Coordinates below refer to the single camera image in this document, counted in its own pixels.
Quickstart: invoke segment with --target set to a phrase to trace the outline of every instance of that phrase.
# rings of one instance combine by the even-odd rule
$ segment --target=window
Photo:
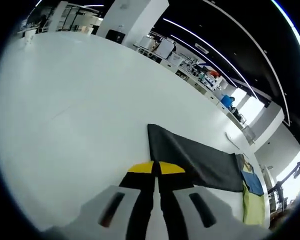
[[[235,89],[234,92],[231,94],[231,97],[235,98],[234,102],[232,103],[232,106],[236,108],[246,94],[247,93],[243,91],[241,88]]]
[[[257,115],[261,112],[262,108],[265,105],[257,100],[254,97],[250,97],[248,101],[243,105],[243,107],[240,109],[240,113],[243,115],[243,117],[246,119],[246,124],[249,125],[252,123],[252,121],[257,117]]]

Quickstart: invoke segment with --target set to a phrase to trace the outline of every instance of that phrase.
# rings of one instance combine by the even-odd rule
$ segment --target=yellow fabric
[[[160,161],[161,174],[185,173],[185,170],[175,164]]]
[[[140,163],[136,164],[133,167],[131,167],[128,172],[130,173],[143,173],[143,174],[150,174],[152,172],[152,166],[154,162],[146,162],[146,163]]]
[[[265,221],[265,198],[249,192],[243,182],[243,222],[247,225],[262,225]]]

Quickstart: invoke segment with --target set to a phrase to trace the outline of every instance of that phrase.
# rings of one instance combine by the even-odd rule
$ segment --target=black ceiling
[[[43,0],[42,3],[57,3]],[[106,14],[114,0],[69,0],[79,5],[103,4]],[[300,34],[300,0],[277,0]],[[163,18],[173,21],[210,43],[221,52],[254,88],[272,97],[288,121],[283,95],[266,59],[248,35],[221,11],[203,0],[169,0],[169,7],[155,24],[154,31],[169,37],[171,34],[194,47],[200,44],[209,50],[207,57],[229,77],[243,81],[215,51],[202,41]],[[292,134],[300,143],[300,48],[285,18],[271,0],[216,0],[215,5],[237,20],[256,40],[266,55],[286,94]]]

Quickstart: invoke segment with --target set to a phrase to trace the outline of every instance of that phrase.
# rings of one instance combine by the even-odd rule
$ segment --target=yellow stripe
[[[160,161],[161,174],[185,173],[185,170],[178,165]]]
[[[152,166],[154,162],[146,162],[146,163],[140,163],[136,164],[133,167],[131,167],[128,172],[130,173],[143,173],[143,174],[150,174],[152,172]]]

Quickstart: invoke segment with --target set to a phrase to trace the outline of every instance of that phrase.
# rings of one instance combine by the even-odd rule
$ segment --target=blue fabric
[[[228,95],[224,95],[221,99],[221,103],[228,109],[232,104],[232,99]]]
[[[262,185],[260,183],[259,178],[255,173],[249,173],[246,171],[241,170],[241,174],[243,176],[244,182],[249,189],[249,193],[262,196],[264,190],[262,189]]]

